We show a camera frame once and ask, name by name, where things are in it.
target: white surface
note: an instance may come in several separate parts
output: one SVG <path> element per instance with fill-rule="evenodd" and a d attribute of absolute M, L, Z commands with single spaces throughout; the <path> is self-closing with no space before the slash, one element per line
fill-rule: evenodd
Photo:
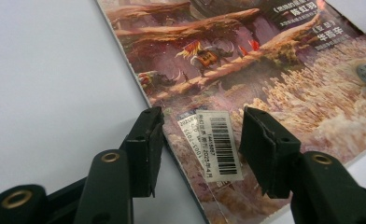
<path fill-rule="evenodd" d="M 366 0 L 330 2 L 366 31 Z M 147 108 L 128 74 L 94 1 L 0 0 L 0 192 L 52 193 L 119 147 Z M 350 171 L 366 187 L 366 156 Z M 135 223 L 204 223 L 166 151 L 156 196 L 134 200 Z"/>

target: barcode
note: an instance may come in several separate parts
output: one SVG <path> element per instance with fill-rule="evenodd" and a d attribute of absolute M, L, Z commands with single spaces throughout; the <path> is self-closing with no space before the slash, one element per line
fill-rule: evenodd
<path fill-rule="evenodd" d="M 244 179 L 228 111 L 197 110 L 206 182 Z"/>
<path fill-rule="evenodd" d="M 232 153 L 232 142 L 225 118 L 210 118 L 218 171 L 221 175 L 237 174 L 235 160 Z"/>

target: barcode sticker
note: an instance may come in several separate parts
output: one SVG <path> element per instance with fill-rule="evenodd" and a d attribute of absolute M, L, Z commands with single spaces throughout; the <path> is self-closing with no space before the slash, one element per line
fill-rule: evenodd
<path fill-rule="evenodd" d="M 196 113 L 206 182 L 244 179 L 229 113 L 209 110 Z"/>
<path fill-rule="evenodd" d="M 192 112 L 192 115 L 189 115 L 186 118 L 179 120 L 177 123 L 180 126 L 183 134 L 186 136 L 192 150 L 197 156 L 198 161 L 200 161 L 201 165 L 203 165 L 203 151 L 201 150 L 200 146 L 200 134 L 198 132 L 198 125 L 197 125 L 197 115 L 195 112 Z"/>

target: fantasy artwork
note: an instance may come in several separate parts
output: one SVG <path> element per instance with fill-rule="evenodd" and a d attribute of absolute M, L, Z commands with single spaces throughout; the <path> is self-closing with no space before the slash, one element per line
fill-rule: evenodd
<path fill-rule="evenodd" d="M 261 223 L 289 199 L 263 196 L 235 147 L 238 162 L 224 171 L 239 168 L 238 177 L 205 176 L 197 109 L 227 111 L 236 148 L 251 106 L 300 139 L 302 152 L 346 163 L 366 149 L 366 83 L 357 72 L 366 35 L 324 0 L 98 3 L 149 105 L 162 107 L 165 136 L 207 222 Z"/>

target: book cover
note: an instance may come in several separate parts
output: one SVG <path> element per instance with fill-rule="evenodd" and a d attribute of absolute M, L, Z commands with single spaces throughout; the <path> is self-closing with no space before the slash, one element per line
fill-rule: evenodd
<path fill-rule="evenodd" d="M 267 111 L 341 162 L 366 149 L 366 34 L 323 0 L 98 0 L 209 223 L 260 223 L 289 202 L 261 195 L 240 145 L 243 108 Z M 242 178 L 206 172 L 196 111 L 227 111 Z"/>

